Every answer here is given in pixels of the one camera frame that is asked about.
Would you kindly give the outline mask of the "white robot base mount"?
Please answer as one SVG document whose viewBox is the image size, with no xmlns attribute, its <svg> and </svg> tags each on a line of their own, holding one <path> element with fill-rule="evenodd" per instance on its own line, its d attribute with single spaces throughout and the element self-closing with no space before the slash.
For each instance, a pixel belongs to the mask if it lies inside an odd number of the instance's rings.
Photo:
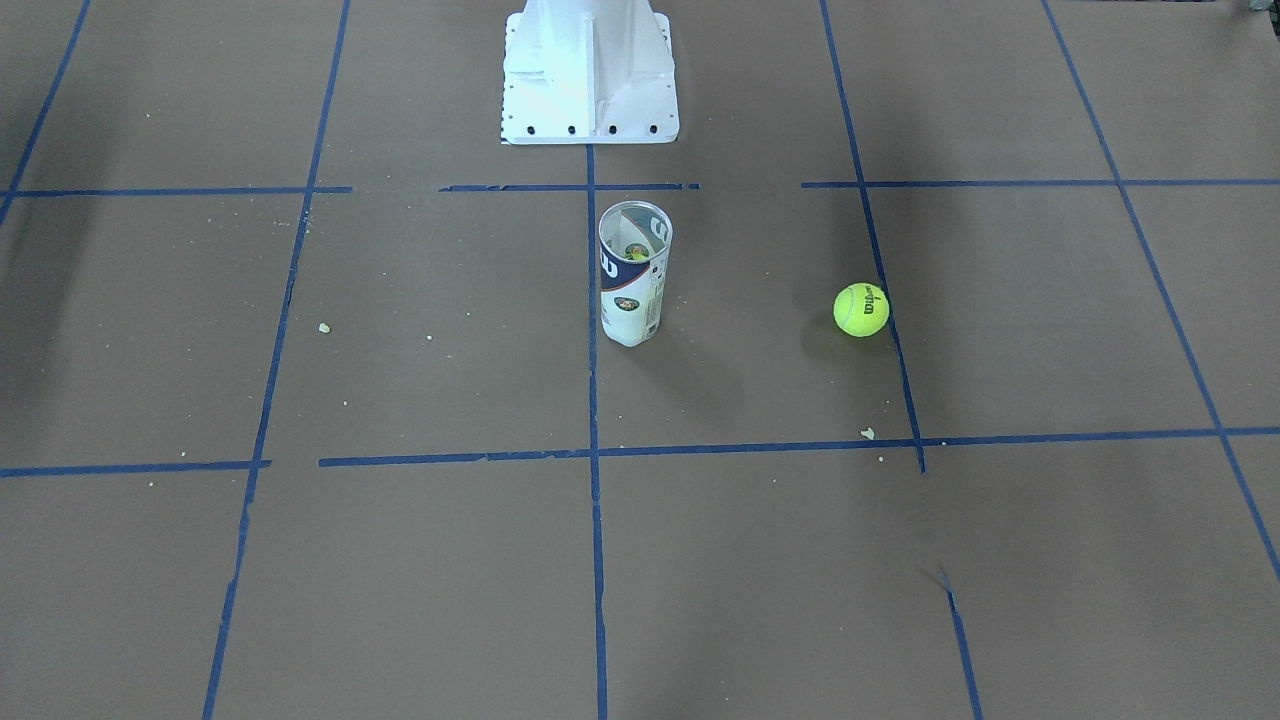
<svg viewBox="0 0 1280 720">
<path fill-rule="evenodd" d="M 648 1 L 527 1 L 504 26 L 500 141 L 672 143 L 669 18 Z"/>
</svg>

